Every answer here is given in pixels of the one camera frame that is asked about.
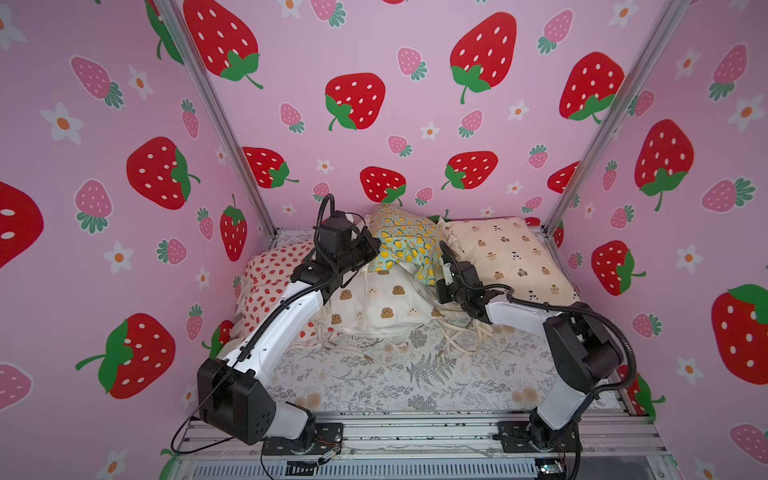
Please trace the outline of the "teal lemon print pillow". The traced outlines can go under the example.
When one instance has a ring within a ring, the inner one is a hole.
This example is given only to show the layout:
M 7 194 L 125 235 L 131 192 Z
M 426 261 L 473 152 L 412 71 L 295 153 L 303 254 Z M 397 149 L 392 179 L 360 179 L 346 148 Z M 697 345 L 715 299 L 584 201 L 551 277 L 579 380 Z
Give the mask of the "teal lemon print pillow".
M 369 263 L 369 272 L 400 266 L 425 285 L 435 285 L 443 278 L 440 243 L 447 242 L 447 238 L 433 221 L 399 207 L 380 205 L 369 226 L 381 242 L 378 256 Z

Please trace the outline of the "cream animal print pillow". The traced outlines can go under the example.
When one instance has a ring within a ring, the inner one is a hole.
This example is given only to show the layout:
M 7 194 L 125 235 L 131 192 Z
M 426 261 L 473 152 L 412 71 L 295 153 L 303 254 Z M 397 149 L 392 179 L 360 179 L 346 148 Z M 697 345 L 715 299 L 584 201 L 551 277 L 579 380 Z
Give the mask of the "cream animal print pillow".
M 580 300 L 523 219 L 441 220 L 438 226 L 457 259 L 470 262 L 483 284 L 508 285 L 516 298 L 539 303 L 570 305 Z

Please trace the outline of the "white cookie print pillow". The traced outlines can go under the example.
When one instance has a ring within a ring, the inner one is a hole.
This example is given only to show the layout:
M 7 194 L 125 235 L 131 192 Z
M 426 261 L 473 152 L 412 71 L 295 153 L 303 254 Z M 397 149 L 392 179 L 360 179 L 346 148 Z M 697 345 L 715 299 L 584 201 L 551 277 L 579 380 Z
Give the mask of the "white cookie print pillow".
M 331 335 L 393 339 L 443 316 L 434 290 L 399 266 L 359 273 L 317 315 Z

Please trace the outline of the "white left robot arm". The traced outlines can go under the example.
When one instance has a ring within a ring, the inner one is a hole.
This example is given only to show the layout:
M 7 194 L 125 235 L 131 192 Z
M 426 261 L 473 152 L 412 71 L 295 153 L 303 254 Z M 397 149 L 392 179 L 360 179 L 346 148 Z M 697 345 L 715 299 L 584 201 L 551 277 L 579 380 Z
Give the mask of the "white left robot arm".
M 198 369 L 195 417 L 247 445 L 278 439 L 295 451 L 314 446 L 315 415 L 277 403 L 267 384 L 295 337 L 342 288 L 344 276 L 379 254 L 380 241 L 354 220 L 353 214 L 338 210 L 320 217 L 313 250 L 294 269 L 269 316 L 224 358 L 208 359 Z

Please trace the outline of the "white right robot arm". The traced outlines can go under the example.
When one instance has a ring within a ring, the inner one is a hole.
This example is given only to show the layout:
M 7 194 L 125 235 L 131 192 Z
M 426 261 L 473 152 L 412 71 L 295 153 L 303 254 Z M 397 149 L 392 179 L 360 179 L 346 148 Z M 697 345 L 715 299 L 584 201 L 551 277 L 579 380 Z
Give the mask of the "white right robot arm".
M 438 301 L 455 303 L 472 319 L 527 331 L 544 338 L 558 378 L 534 408 L 527 427 L 509 436 L 541 452 L 578 437 L 578 423 L 591 403 L 607 391 L 629 386 L 637 374 L 634 350 L 626 335 L 587 304 L 567 306 L 517 298 L 505 284 L 483 284 L 475 267 L 460 261 L 439 243 L 444 278 Z

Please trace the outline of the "white strawberry print pillow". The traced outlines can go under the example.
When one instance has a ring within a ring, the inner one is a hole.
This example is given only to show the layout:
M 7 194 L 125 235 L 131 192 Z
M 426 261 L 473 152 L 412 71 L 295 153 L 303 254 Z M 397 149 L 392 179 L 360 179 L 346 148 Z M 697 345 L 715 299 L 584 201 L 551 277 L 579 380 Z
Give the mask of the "white strawberry print pillow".
M 294 269 L 313 247 L 308 240 L 269 250 L 248 261 L 236 301 L 231 341 L 245 339 L 263 323 L 285 294 Z

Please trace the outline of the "grey floral bed sheet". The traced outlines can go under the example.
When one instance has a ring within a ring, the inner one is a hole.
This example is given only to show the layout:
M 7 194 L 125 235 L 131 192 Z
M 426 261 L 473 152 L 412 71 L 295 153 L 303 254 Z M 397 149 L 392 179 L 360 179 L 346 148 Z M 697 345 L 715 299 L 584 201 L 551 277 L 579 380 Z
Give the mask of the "grey floral bed sheet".
M 509 326 L 475 325 L 456 306 L 393 339 L 331 335 L 297 340 L 268 386 L 277 400 L 314 411 L 437 412 L 529 410 L 557 373 L 544 338 Z

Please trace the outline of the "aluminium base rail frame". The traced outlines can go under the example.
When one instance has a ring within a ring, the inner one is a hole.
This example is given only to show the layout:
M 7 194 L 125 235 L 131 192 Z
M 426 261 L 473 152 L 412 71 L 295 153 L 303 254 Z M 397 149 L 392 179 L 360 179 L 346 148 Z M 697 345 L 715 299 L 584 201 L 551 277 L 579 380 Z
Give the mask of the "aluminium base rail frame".
M 521 412 L 318 416 L 320 443 L 298 454 L 268 440 L 225 441 L 195 421 L 164 479 L 680 479 L 644 417 L 588 413 L 551 451 L 523 442 Z

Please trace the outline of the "aluminium frame post left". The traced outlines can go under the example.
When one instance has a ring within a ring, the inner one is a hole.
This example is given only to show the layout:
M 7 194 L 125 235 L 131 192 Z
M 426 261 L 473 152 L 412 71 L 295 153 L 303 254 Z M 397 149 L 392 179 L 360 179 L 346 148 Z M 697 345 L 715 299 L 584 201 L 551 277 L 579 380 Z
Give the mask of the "aluminium frame post left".
M 249 202 L 258 212 L 266 237 L 272 241 L 277 234 L 274 222 L 262 200 L 258 184 L 253 178 L 249 164 L 242 151 L 225 110 L 214 91 L 208 72 L 199 56 L 189 28 L 183 19 L 181 6 L 177 1 L 159 0 L 156 2 L 164 16 L 165 25 L 172 41 L 181 54 L 191 79 L 205 105 L 215 130 L 226 150 L 241 185 L 246 191 Z

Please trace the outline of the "aluminium frame post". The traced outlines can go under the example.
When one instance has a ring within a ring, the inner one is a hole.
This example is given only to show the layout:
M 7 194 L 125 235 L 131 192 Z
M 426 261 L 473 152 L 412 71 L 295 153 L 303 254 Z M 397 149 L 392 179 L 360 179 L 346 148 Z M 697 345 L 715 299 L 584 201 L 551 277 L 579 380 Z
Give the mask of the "aluminium frame post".
M 626 74 L 617 98 L 612 102 L 608 113 L 602 119 L 601 125 L 593 135 L 586 148 L 580 164 L 568 186 L 557 202 L 551 215 L 542 227 L 542 233 L 547 240 L 554 238 L 554 232 L 580 189 L 589 179 L 595 165 L 610 144 L 614 131 L 621 124 L 634 94 L 644 85 L 653 71 L 666 45 L 673 37 L 679 24 L 690 7 L 689 1 L 666 1 L 660 10 L 646 40 L 639 48 L 637 55 Z
M 177 1 L 159 0 L 156 2 L 164 16 L 165 25 L 172 41 L 181 54 L 191 79 L 205 105 L 215 130 L 226 150 L 241 185 L 246 191 L 249 202 L 258 212 L 266 237 L 272 241 L 277 234 L 274 222 L 262 200 L 258 184 L 253 178 L 249 164 L 242 151 L 225 110 L 214 91 L 208 72 L 199 56 L 189 28 L 183 19 L 181 6 Z

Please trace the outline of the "aluminium frame post right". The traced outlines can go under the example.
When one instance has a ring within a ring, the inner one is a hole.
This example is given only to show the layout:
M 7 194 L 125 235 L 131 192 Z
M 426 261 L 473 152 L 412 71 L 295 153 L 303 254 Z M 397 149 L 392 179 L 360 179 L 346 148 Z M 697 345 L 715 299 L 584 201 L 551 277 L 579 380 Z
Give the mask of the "aluminium frame post right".
M 617 98 L 612 102 L 608 113 L 602 119 L 601 125 L 593 135 L 586 148 L 580 164 L 568 186 L 557 202 L 551 215 L 542 227 L 542 233 L 547 240 L 554 238 L 554 232 L 580 189 L 589 179 L 595 165 L 610 144 L 614 131 L 621 124 L 634 94 L 644 85 L 653 71 L 666 45 L 673 37 L 679 24 L 690 7 L 689 1 L 666 1 L 660 10 L 646 40 L 639 48 L 637 55 L 626 74 Z

